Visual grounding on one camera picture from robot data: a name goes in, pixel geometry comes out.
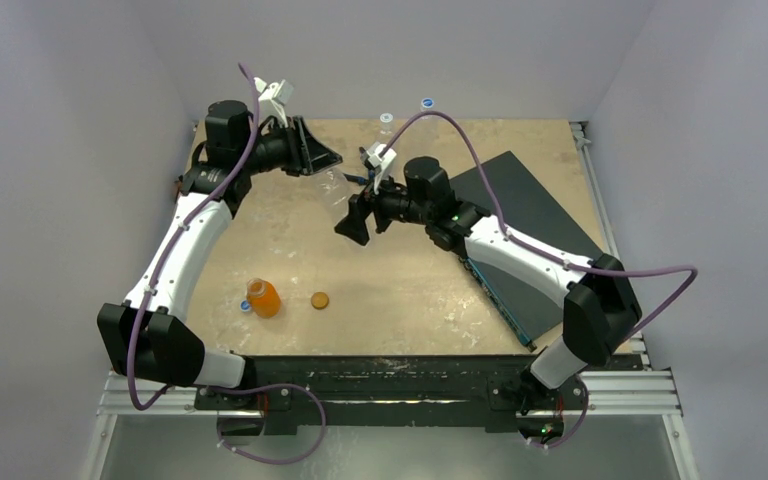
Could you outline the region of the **clear plastic bottle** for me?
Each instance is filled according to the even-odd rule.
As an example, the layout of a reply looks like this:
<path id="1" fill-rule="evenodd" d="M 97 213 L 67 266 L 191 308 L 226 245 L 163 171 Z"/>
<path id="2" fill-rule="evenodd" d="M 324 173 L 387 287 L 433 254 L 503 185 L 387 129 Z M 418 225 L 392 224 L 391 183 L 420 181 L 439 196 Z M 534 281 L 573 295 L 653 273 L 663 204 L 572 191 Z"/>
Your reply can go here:
<path id="1" fill-rule="evenodd" d="M 409 143 L 406 153 L 409 159 L 431 155 L 431 148 L 437 137 L 437 120 L 434 115 L 426 115 L 418 118 L 408 129 Z"/>

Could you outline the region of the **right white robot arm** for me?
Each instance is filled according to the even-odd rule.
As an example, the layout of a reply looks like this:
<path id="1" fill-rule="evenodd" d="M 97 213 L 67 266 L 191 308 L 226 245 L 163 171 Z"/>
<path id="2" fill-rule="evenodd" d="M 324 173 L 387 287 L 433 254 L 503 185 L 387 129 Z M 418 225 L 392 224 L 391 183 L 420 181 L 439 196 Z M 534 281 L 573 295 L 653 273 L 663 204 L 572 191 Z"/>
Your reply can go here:
<path id="1" fill-rule="evenodd" d="M 352 195 L 335 232 L 365 246 L 369 217 L 379 233 L 392 222 L 421 225 L 440 249 L 491 265 L 557 304 L 562 334 L 526 368 L 521 381 L 529 404 L 548 405 L 564 382 L 587 366 L 606 365 L 631 335 L 641 307 L 617 258 L 590 259 L 517 236 L 499 216 L 459 198 L 432 157 L 408 161 L 404 175 L 404 183 L 376 181 Z"/>

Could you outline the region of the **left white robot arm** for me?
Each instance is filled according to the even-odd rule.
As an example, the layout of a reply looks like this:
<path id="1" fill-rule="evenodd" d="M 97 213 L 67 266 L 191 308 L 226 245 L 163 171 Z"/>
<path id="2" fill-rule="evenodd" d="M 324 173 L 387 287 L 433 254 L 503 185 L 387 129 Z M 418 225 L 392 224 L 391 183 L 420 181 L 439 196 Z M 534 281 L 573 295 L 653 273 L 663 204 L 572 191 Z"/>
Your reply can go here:
<path id="1" fill-rule="evenodd" d="M 280 126 L 259 118 L 245 103 L 209 106 L 206 161 L 185 173 L 173 220 L 150 265 L 120 303 L 104 304 L 97 326 L 113 370 L 123 376 L 188 387 L 218 386 L 232 408 L 257 399 L 258 382 L 244 357 L 207 347 L 185 324 L 195 285 L 216 242 L 236 216 L 251 178 L 280 170 L 313 176 L 341 163 L 300 116 Z"/>

